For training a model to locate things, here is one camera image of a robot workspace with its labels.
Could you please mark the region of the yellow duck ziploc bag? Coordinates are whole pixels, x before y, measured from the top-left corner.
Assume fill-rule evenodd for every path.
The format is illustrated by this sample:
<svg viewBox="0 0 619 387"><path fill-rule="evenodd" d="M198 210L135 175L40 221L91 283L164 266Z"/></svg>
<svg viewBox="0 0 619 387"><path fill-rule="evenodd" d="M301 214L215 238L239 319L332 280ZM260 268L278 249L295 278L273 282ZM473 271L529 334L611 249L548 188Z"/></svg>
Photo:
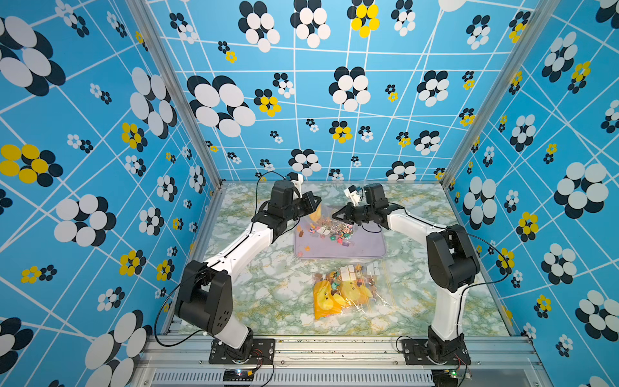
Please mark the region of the yellow duck ziploc bag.
<svg viewBox="0 0 619 387"><path fill-rule="evenodd" d="M313 300L316 320L341 314L348 307L348 302L341 295L338 285L330 274L326 276L320 273L314 274Z"/></svg>
<svg viewBox="0 0 619 387"><path fill-rule="evenodd" d="M382 292L384 280L377 262L350 264L332 274L332 290L343 299L344 307L364 313L377 311L390 305Z"/></svg>

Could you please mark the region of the clear ziploc bag of lollipops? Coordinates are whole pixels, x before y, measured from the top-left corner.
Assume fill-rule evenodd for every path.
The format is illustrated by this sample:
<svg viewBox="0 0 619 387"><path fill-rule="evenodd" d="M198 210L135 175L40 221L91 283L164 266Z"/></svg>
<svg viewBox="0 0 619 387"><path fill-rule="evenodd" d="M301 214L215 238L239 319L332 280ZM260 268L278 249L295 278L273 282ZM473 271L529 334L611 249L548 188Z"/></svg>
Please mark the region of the clear ziploc bag of lollipops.
<svg viewBox="0 0 619 387"><path fill-rule="evenodd" d="M356 226L346 224L332 218L337 208L321 204L318 209L309 216L308 231L322 238L330 240L349 240L356 231Z"/></svg>

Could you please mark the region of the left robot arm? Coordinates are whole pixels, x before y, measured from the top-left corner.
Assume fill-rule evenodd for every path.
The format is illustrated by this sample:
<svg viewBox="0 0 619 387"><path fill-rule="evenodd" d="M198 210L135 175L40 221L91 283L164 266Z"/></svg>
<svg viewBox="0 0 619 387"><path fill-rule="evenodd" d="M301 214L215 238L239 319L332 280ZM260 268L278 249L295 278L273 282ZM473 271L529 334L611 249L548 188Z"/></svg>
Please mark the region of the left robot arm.
<svg viewBox="0 0 619 387"><path fill-rule="evenodd" d="M321 198L303 192L303 175L274 182L269 201L260 205L248 228L215 256L185 266L177 291L175 316L223 344L231 358L251 356L253 331L234 315L233 280L262 251L298 221L317 211Z"/></svg>

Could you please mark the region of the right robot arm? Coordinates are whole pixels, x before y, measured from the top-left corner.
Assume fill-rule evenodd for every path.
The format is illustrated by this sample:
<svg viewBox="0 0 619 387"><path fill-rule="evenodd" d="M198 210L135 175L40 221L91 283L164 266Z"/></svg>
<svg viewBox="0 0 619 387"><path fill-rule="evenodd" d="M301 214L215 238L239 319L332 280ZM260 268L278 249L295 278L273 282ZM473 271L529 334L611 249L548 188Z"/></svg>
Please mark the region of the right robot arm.
<svg viewBox="0 0 619 387"><path fill-rule="evenodd" d="M445 226L410 214L385 196L382 185L351 185L344 190L347 204L332 218L363 226L374 223L398 232L427 249L429 274L437 286L435 313L428 329L427 352L435 364L456 358L471 364L461 328L466 292L480 272L480 262L464 227Z"/></svg>

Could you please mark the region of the pile of candies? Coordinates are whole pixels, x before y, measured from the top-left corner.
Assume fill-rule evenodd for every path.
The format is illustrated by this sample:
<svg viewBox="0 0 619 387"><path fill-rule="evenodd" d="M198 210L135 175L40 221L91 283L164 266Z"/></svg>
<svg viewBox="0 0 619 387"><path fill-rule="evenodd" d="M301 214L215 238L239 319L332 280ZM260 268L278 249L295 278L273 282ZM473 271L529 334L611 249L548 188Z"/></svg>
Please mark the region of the pile of candies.
<svg viewBox="0 0 619 387"><path fill-rule="evenodd" d="M343 247L353 245L351 239L356 232L356 227L343 223L332 218L306 218L296 226L296 233L299 238L319 238L320 240L330 240Z"/></svg>

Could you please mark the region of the lilac plastic tray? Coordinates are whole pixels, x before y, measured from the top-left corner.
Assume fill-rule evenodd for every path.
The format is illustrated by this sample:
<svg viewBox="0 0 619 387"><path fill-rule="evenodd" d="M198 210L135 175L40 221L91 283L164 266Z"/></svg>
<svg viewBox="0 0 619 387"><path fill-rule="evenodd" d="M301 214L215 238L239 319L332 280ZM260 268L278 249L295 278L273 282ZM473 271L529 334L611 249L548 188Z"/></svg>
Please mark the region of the lilac plastic tray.
<svg viewBox="0 0 619 387"><path fill-rule="evenodd" d="M358 226L333 219L334 206L321 205L304 217L294 232L296 257L316 259L374 259L387 253L385 237L376 225Z"/></svg>

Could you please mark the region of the left controller board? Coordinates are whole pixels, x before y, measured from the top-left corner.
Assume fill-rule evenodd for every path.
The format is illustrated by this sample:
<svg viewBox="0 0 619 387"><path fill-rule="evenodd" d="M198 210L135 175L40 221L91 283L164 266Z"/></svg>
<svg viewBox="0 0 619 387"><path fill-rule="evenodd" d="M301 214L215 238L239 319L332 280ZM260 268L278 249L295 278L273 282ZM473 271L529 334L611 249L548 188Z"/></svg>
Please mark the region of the left controller board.
<svg viewBox="0 0 619 387"><path fill-rule="evenodd" d="M226 369L223 374L225 383L251 383L254 380L254 371L252 369Z"/></svg>

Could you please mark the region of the controller board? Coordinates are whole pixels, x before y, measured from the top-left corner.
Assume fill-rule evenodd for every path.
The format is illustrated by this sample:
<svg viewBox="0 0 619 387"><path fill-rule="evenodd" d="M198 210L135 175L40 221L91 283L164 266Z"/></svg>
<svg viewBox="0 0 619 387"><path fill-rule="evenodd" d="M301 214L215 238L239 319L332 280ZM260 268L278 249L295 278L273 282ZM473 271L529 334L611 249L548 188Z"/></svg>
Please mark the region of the controller board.
<svg viewBox="0 0 619 387"><path fill-rule="evenodd" d="M459 383L459 374L455 370L435 369L432 371L432 376L435 386L457 386Z"/></svg>
<svg viewBox="0 0 619 387"><path fill-rule="evenodd" d="M254 380L254 371L252 369L226 369L223 374L225 383L251 383Z"/></svg>

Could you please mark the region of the right controller board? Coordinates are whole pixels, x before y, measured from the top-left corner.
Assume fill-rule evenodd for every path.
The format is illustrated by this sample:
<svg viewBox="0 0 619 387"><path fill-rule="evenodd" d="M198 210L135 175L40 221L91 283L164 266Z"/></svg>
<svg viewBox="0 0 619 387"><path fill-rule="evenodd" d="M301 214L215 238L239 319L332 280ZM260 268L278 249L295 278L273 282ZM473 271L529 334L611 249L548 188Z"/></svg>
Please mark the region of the right controller board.
<svg viewBox="0 0 619 387"><path fill-rule="evenodd" d="M432 376L435 386L457 386L459 383L459 374L455 370L435 369L432 371Z"/></svg>

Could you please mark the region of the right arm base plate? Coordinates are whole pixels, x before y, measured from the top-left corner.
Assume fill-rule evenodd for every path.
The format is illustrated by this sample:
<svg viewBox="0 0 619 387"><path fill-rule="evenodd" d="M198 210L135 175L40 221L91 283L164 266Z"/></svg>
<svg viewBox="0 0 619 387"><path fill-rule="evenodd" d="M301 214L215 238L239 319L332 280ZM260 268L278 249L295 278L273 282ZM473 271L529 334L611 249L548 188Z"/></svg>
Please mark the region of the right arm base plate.
<svg viewBox="0 0 619 387"><path fill-rule="evenodd" d="M471 365L469 351L462 338L442 341L440 339L404 339L397 345L407 365L461 366Z"/></svg>

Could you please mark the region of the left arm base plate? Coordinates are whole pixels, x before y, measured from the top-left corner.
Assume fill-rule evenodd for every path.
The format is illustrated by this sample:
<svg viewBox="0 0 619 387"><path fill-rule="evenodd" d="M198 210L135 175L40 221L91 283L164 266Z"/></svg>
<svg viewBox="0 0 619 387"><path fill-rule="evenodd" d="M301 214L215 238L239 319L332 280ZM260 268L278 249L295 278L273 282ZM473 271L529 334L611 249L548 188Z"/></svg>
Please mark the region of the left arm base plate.
<svg viewBox="0 0 619 387"><path fill-rule="evenodd" d="M272 364L275 349L276 341L274 339L250 339L241 348L232 348L220 340L215 340L211 345L209 364Z"/></svg>

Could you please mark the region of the aluminium front rail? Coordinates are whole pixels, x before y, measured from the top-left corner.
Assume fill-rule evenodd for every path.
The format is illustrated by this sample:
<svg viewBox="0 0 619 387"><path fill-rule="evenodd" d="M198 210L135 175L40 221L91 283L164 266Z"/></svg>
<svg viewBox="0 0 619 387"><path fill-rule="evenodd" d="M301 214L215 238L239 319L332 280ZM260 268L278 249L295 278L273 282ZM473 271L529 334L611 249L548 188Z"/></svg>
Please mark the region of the aluminium front rail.
<svg viewBox="0 0 619 387"><path fill-rule="evenodd" d="M407 365L394 336L277 336L272 364L256 369L251 383L223 381L226 369L253 365L209 364L211 341L193 338L175 348L150 343L132 386L435 386L432 371L451 369L457 386L550 386L530 340L473 337L472 364Z"/></svg>

